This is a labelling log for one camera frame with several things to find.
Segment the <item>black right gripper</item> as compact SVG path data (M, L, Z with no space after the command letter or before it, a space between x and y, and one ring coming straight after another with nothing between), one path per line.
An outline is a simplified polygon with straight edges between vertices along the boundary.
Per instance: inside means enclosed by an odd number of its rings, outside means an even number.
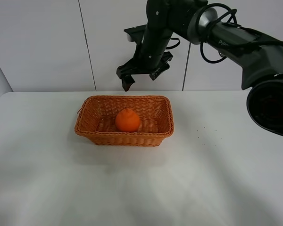
M172 33L168 29L155 31L146 25L146 29L135 53L127 63L117 68L117 76L122 80L124 91L129 91L135 83L132 75L148 74L154 81L170 68L168 62L173 55L166 51Z

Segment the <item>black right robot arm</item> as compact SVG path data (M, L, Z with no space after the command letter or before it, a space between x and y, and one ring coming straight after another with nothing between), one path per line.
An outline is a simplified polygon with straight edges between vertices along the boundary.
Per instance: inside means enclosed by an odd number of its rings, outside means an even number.
M236 9L206 0L149 0L147 23L128 28L136 43L132 59L117 68L125 91L133 76L148 74L155 80L169 69L172 34L192 44L208 44L222 59L242 68L241 88L249 89L247 110L263 129L283 136L283 41L237 23Z

